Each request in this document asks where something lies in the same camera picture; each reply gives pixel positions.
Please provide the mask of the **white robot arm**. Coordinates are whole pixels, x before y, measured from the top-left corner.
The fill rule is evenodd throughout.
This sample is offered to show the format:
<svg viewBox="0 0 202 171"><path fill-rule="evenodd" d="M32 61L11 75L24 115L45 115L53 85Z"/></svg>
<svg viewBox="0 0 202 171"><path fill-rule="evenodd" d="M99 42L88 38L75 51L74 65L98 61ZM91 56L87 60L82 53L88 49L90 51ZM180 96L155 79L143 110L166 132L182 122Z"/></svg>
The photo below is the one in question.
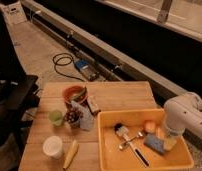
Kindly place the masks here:
<svg viewBox="0 0 202 171"><path fill-rule="evenodd" d="M202 140L201 105L201 97L194 92L187 92L168 99L163 106L165 135L179 138L188 129Z"/></svg>

